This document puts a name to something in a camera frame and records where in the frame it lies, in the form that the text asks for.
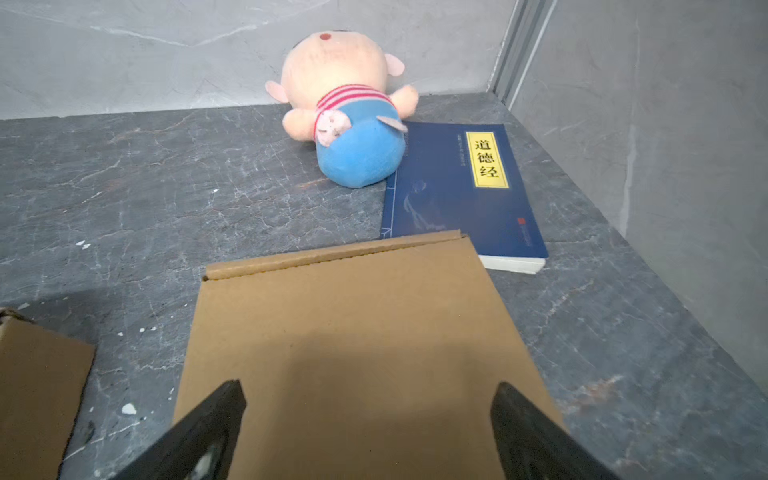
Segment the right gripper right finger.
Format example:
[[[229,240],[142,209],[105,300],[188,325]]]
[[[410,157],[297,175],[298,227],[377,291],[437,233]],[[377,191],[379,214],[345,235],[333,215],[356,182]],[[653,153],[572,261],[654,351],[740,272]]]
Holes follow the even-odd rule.
[[[619,479],[507,382],[496,389],[490,419],[507,479]]]

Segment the brown cardboard box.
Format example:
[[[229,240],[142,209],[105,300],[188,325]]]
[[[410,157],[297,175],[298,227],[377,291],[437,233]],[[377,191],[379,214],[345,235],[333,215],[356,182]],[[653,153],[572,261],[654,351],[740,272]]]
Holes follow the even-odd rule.
[[[502,382],[563,420],[456,231],[209,265],[175,417],[230,379],[233,479],[499,479]]]

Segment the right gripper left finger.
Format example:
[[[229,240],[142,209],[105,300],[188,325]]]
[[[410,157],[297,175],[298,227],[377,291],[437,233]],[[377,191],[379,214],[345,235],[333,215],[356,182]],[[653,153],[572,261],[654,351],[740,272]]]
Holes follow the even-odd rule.
[[[117,479],[226,479],[247,401],[228,380],[129,465]]]

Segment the brown cardboard sheet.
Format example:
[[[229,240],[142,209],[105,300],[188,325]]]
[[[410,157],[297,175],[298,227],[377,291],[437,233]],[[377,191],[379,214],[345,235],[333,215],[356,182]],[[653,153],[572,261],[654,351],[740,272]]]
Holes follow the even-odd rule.
[[[1,309],[1,477],[56,479],[95,347]]]

